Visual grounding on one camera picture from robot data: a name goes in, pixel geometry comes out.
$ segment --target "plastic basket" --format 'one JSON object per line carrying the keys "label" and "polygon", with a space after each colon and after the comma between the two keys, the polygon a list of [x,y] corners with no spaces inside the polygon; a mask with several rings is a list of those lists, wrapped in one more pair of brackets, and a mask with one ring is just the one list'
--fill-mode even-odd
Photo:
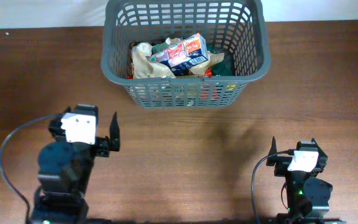
{"label": "plastic basket", "polygon": [[[233,76],[126,79],[135,42],[161,43],[196,32],[233,55]],[[102,71],[144,108],[230,105],[267,73],[270,62],[260,0],[110,0],[106,6]]]}

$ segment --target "cable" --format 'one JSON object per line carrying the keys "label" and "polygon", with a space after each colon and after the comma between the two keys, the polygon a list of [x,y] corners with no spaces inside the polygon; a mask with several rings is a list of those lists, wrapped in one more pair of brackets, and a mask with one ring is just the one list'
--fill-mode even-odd
{"label": "cable", "polygon": [[1,144],[1,147],[0,147],[0,173],[1,173],[1,177],[2,179],[5,181],[5,183],[8,185],[8,187],[10,189],[12,189],[25,203],[26,205],[26,211],[25,211],[25,220],[24,220],[24,223],[27,223],[28,219],[29,219],[29,213],[30,213],[30,203],[29,201],[26,199],[26,197],[19,191],[17,190],[13,184],[11,183],[11,181],[7,178],[6,174],[5,174],[5,171],[4,171],[4,167],[2,165],[2,155],[3,155],[3,152],[4,152],[4,149],[6,147],[6,144],[11,140],[11,138],[13,137],[13,135],[16,134],[16,132],[20,131],[21,129],[25,128],[25,127],[28,127],[30,126],[31,124],[34,124],[36,122],[39,122],[41,120],[45,120],[45,119],[52,119],[56,116],[58,116],[59,114],[51,114],[51,115],[48,115],[48,116],[43,116],[41,118],[37,118],[37,119],[34,119],[32,121],[29,121],[27,123],[24,123],[22,125],[20,125],[19,127],[17,127],[15,130],[13,130],[11,133],[9,133],[5,140],[2,142]]}
{"label": "cable", "polygon": [[283,191],[284,191],[284,188],[287,188],[287,183],[285,183],[285,182],[284,182],[284,184],[283,184],[283,187],[281,188],[281,202],[283,202],[283,205],[284,205],[285,209],[288,210],[288,207],[285,206],[284,200],[283,200]]}
{"label": "cable", "polygon": [[259,220],[259,217],[258,217],[258,213],[256,212],[256,206],[255,206],[255,193],[254,193],[254,182],[255,182],[255,173],[256,173],[256,170],[258,169],[258,166],[263,163],[264,160],[266,160],[267,158],[269,157],[273,157],[273,156],[277,156],[277,155],[280,155],[280,154],[288,154],[290,151],[287,150],[287,151],[281,151],[281,152],[277,152],[275,154],[272,154],[272,155],[268,155],[268,156],[265,156],[263,157],[255,166],[254,168],[254,171],[252,172],[252,180],[251,180],[251,200],[252,200],[252,209],[254,210],[254,215],[255,215],[255,219],[256,219],[256,222],[258,224],[260,224],[260,220]]}

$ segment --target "wooden table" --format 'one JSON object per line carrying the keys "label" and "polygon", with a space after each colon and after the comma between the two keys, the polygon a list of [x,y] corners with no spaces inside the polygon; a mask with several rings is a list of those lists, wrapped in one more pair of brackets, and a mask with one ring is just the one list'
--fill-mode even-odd
{"label": "wooden table", "polygon": [[[137,222],[252,219],[250,179],[267,155],[316,138],[329,157],[319,178],[333,184],[327,218],[358,223],[358,21],[268,23],[272,67],[231,106],[143,110],[101,72],[102,27],[0,30],[0,143],[16,126],[77,103],[98,105],[98,135],[114,111],[121,152],[96,159],[89,217]],[[4,161],[32,200],[37,155],[52,142],[47,122],[14,137]],[[285,212],[283,178],[262,166],[261,216]],[[0,178],[0,223],[25,206]]]}

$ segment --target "white background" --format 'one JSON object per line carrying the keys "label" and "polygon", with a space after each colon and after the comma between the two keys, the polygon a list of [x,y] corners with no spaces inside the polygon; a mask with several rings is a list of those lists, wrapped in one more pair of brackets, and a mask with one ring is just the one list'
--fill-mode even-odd
{"label": "white background", "polygon": [[[103,26],[107,2],[0,0],[0,28]],[[262,3],[266,21],[358,19],[358,0],[262,0]]]}

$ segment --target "basket rim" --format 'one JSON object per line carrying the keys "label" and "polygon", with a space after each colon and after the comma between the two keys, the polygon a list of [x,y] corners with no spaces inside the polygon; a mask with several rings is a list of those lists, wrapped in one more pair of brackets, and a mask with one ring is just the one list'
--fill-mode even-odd
{"label": "basket rim", "polygon": [[256,15],[258,18],[257,25],[259,26],[259,35],[261,37],[260,47],[262,49],[263,63],[260,66],[259,70],[251,75],[246,76],[231,76],[231,77],[211,77],[211,78],[143,78],[143,79],[133,79],[128,80],[125,78],[118,77],[113,71],[111,71],[108,67],[108,50],[107,44],[111,41],[111,34],[113,28],[116,24],[112,21],[112,14],[115,14],[116,5],[119,5],[122,1],[125,0],[109,0],[106,6],[106,20],[104,21],[104,31],[103,31],[103,47],[102,47],[102,57],[101,57],[101,70],[104,76],[118,85],[149,85],[149,84],[189,84],[190,81],[192,84],[197,83],[216,83],[216,82],[239,82],[239,83],[247,83],[253,82],[260,78],[262,78],[270,69],[272,64],[272,59],[269,51],[269,42],[267,38],[267,30],[265,25],[265,19],[263,15],[263,5],[260,0],[253,0],[255,2],[256,7]]}

